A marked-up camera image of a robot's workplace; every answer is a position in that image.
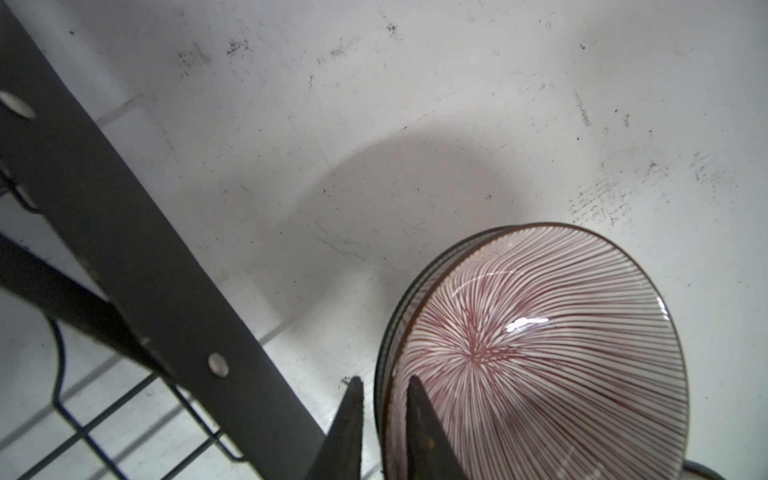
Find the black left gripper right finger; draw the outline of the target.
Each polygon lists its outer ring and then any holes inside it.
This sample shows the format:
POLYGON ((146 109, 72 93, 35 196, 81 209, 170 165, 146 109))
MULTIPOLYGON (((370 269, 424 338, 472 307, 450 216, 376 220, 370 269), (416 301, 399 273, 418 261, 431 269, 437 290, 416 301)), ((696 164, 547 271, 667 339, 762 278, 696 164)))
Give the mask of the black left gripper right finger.
POLYGON ((413 375, 406 403, 407 478, 467 480, 421 380, 413 375))

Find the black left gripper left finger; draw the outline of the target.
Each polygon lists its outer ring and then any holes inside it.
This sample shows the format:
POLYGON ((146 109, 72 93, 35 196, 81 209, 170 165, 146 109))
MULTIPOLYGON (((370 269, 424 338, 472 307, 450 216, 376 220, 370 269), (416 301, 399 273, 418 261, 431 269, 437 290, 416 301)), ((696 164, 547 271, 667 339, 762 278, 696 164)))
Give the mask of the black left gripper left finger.
POLYGON ((306 480, 360 480, 364 387, 352 377, 306 480))

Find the maroon striped bowl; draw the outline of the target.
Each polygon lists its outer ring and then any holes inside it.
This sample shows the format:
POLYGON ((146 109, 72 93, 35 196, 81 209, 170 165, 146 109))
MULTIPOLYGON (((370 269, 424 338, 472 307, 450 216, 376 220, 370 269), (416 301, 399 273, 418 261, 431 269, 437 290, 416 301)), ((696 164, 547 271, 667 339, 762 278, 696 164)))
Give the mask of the maroon striped bowl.
POLYGON ((406 397, 421 381, 470 479, 676 479, 688 440, 682 346, 619 246, 561 223, 502 226, 414 279, 380 346, 383 474, 407 475, 406 397))

